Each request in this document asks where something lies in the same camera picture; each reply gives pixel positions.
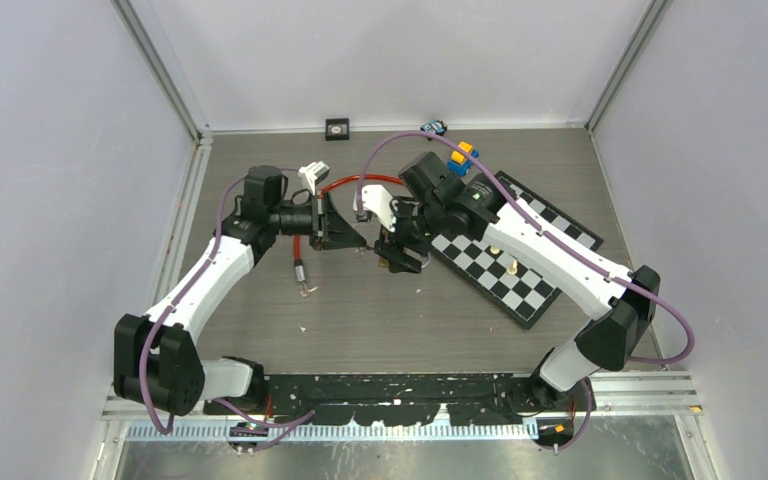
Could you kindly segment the silver key bunch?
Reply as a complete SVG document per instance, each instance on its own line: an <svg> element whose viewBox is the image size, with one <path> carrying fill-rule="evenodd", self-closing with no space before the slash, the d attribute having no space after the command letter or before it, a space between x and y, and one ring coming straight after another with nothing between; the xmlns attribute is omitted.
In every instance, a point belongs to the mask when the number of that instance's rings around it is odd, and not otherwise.
<svg viewBox="0 0 768 480"><path fill-rule="evenodd" d="M303 284L303 285L302 285L302 289L301 289L301 291L300 291L300 295L301 295L303 298L307 298L307 297L309 297L309 296L310 296L310 295L311 295L313 292L315 292L316 290L317 290L317 287L310 287L310 286L308 286L307 284Z"/></svg>

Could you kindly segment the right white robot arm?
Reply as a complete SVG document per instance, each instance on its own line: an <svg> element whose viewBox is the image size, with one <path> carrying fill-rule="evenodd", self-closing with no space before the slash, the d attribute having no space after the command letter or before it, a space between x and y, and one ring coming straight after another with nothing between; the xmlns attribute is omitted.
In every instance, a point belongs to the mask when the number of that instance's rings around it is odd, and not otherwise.
<svg viewBox="0 0 768 480"><path fill-rule="evenodd" d="M433 152L415 158L398 177L406 197L380 185L362 186L355 195L356 212L372 214L381 225L374 251L391 272L418 273L418 257L432 238L465 236L534 270L587 316L576 335L551 349L529 376L522 391L526 402L556 410L584 378L626 366L654 318L657 272L631 271L598 255L540 219L496 176L482 172L463 181Z"/></svg>

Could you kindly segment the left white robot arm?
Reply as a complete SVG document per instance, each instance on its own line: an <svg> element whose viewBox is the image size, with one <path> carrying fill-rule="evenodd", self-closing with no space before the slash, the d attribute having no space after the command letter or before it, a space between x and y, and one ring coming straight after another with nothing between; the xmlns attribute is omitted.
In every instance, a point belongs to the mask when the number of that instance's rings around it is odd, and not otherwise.
<svg viewBox="0 0 768 480"><path fill-rule="evenodd" d="M256 166L226 192L205 252L179 283L142 315L124 315L114 330L113 389L149 414L189 414L200 401L228 398L244 414L267 398L262 368L237 357L203 360L197 342L232 287L249 274L279 236L306 236L317 250L358 248L364 238L317 188L329 168L313 162L297 170L307 198L288 195L289 173Z"/></svg>

